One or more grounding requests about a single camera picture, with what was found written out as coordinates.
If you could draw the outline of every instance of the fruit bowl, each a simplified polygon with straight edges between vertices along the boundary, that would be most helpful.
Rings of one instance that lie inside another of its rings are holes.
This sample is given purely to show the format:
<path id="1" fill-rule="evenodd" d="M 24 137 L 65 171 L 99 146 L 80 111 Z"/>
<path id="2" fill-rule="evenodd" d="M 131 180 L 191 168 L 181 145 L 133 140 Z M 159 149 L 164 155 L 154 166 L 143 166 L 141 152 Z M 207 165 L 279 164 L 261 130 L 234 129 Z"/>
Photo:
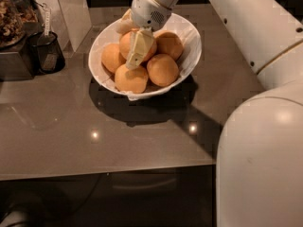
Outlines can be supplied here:
<path id="1" fill-rule="evenodd" d="M 145 92 L 142 94 L 133 94 L 129 92 L 118 91 L 115 87 L 114 75 L 107 71 L 101 62 L 101 55 L 104 46 L 106 44 L 119 42 L 120 35 L 116 33 L 117 23 L 119 23 L 119 20 L 107 26 L 96 37 L 90 49 L 88 58 L 89 69 L 94 79 L 98 82 L 98 84 L 110 90 L 111 92 L 119 95 L 124 95 L 129 100 L 145 99 L 152 96 L 162 95 L 186 79 L 198 64 L 202 52 L 201 37 L 198 30 L 190 21 L 184 17 L 172 13 L 162 29 L 169 30 L 177 34 L 184 46 L 184 51 L 181 57 L 176 61 L 180 71 L 178 79 L 167 87 L 157 87 L 150 83 L 148 84 Z"/>

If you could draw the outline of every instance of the jar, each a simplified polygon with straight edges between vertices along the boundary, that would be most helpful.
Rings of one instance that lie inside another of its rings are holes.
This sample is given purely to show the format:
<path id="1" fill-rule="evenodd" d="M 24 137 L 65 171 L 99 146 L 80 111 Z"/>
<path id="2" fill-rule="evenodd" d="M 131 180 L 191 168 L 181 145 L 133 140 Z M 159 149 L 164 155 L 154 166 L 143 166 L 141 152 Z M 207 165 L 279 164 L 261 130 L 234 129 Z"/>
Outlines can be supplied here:
<path id="1" fill-rule="evenodd" d="M 17 44 L 25 30 L 12 0 L 0 0 L 0 48 Z"/>

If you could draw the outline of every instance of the glossy countertop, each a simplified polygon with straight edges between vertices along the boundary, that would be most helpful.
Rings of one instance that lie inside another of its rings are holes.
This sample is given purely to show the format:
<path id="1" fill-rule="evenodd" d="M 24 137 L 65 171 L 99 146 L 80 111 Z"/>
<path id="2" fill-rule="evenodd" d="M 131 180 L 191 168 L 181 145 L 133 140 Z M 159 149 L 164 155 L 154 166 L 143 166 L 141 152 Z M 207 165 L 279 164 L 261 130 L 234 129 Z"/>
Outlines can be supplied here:
<path id="1" fill-rule="evenodd" d="M 62 71 L 0 82 L 0 180 L 215 164 L 228 116 L 263 89 L 211 5 L 174 12 L 198 28 L 203 53 L 162 96 L 129 101 L 94 81 L 89 49 L 106 25 L 64 54 Z"/>

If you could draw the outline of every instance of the cable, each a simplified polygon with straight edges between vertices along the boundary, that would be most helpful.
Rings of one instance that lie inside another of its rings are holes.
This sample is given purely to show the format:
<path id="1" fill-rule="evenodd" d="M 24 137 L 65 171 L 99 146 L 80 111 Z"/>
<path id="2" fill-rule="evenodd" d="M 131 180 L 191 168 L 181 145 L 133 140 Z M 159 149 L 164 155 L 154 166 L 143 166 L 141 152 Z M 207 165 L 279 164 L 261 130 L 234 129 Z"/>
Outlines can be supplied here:
<path id="1" fill-rule="evenodd" d="M 87 194 L 84 201 L 82 203 L 80 203 L 76 208 L 74 208 L 72 211 L 70 211 L 67 215 L 65 215 L 63 217 L 60 217 L 60 218 L 45 218 L 45 221 L 46 222 L 58 221 L 58 220 L 63 220 L 63 219 L 66 219 L 66 218 L 69 218 L 69 217 L 75 215 L 85 205 L 85 203 L 87 203 L 90 200 L 91 196 L 93 195 L 93 193 L 95 192 L 95 189 L 98 186 L 98 182 L 100 181 L 100 178 L 101 178 L 101 174 L 98 175 L 98 177 L 96 179 L 96 182 L 94 183 L 92 189 Z"/>

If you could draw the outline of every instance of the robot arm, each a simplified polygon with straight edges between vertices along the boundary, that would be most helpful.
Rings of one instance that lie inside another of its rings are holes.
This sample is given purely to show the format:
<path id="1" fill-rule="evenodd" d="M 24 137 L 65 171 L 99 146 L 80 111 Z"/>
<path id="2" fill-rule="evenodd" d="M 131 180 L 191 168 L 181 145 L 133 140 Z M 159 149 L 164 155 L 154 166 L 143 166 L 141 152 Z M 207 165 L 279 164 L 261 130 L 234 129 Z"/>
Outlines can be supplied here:
<path id="1" fill-rule="evenodd" d="M 302 226 L 303 81 L 244 102 L 217 154 L 218 227 Z"/>
<path id="2" fill-rule="evenodd" d="M 148 54 L 154 38 L 152 33 L 159 30 L 171 16 L 171 10 L 178 0 L 133 0 L 132 9 L 123 16 L 117 32 L 129 32 L 132 27 L 140 28 L 131 35 L 131 50 L 126 66 L 135 69 Z"/>
<path id="3" fill-rule="evenodd" d="M 171 10 L 179 0 L 133 0 L 132 19 L 140 27 L 159 30 L 171 16 Z"/>
<path id="4" fill-rule="evenodd" d="M 133 0 L 130 17 L 137 26 L 153 32 L 163 27 L 177 1 Z M 294 57 L 303 45 L 303 26 L 287 10 L 275 0 L 209 1 L 266 89 L 296 80 L 298 74 L 293 72 L 301 70 L 303 58 Z"/>

